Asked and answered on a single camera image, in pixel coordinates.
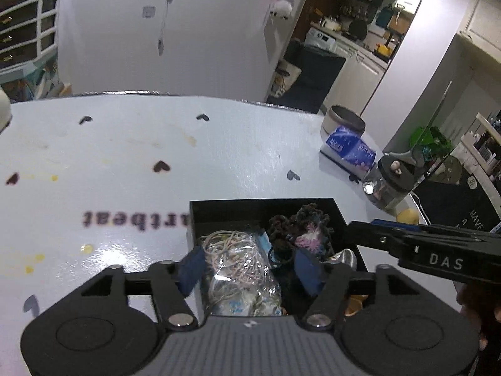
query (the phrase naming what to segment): white wall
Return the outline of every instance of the white wall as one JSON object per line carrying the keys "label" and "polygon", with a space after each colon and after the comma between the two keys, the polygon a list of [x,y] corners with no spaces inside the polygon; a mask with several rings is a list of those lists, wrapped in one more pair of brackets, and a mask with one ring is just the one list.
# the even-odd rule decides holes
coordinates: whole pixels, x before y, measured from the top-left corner
{"label": "white wall", "polygon": [[452,86],[434,125],[441,126],[458,103],[466,86],[473,78],[470,57],[459,39],[460,37],[456,36],[452,40],[433,77],[416,105],[386,146],[386,151],[403,152],[409,149],[411,134],[418,127],[424,127],[428,124],[450,81],[453,81]]}
{"label": "white wall", "polygon": [[[59,72],[74,93],[151,90],[260,101],[294,21],[263,26],[270,0],[60,0]],[[294,0],[295,7],[304,0]],[[154,18],[142,7],[156,6]]]}
{"label": "white wall", "polygon": [[366,131],[379,147],[386,147],[427,87],[468,2],[422,0],[399,51],[362,112]]}
{"label": "white wall", "polygon": [[454,109],[440,127],[440,131],[453,144],[468,132],[478,112],[488,118],[489,114],[501,111],[501,82],[492,78],[483,69],[476,69],[473,79],[466,85]]}

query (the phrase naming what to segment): jar lid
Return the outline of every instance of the jar lid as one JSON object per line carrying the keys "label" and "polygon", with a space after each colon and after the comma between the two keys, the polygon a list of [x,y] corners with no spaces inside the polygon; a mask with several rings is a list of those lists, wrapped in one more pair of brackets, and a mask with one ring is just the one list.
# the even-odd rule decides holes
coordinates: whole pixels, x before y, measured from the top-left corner
{"label": "jar lid", "polygon": [[405,167],[404,163],[400,161],[400,170],[402,173],[397,175],[395,171],[391,170],[391,164],[394,161],[400,161],[391,155],[383,155],[377,166],[381,176],[397,191],[410,192],[414,188],[414,177]]}
{"label": "jar lid", "polygon": [[364,134],[365,122],[356,113],[342,106],[331,106],[328,111],[331,119],[337,121],[357,134]]}

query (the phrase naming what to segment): pink yarn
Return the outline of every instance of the pink yarn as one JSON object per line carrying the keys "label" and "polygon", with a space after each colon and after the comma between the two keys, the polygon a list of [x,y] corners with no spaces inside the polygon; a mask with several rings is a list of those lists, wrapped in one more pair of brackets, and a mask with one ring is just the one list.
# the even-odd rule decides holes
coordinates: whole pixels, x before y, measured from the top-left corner
{"label": "pink yarn", "polygon": [[304,235],[298,236],[294,244],[297,247],[306,248],[312,253],[317,253],[322,245],[320,241],[320,231],[318,228],[314,231],[308,231]]}

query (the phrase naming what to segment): black chair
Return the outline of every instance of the black chair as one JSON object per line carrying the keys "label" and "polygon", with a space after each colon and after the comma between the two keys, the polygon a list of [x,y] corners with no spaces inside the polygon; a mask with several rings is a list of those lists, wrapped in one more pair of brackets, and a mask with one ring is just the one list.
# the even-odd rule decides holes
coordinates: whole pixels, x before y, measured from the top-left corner
{"label": "black chair", "polygon": [[284,59],[301,69],[301,74],[282,97],[268,96],[267,102],[318,113],[346,59],[315,46],[298,45],[295,40],[287,47]]}

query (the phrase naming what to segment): person's hand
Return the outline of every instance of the person's hand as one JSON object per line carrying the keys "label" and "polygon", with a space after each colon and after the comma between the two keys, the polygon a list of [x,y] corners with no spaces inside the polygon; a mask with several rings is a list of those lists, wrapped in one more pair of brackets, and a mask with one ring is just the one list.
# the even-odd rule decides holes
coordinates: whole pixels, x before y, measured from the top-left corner
{"label": "person's hand", "polygon": [[488,340],[501,336],[501,288],[484,284],[463,286],[457,293],[461,313],[479,334],[479,349],[484,350]]}

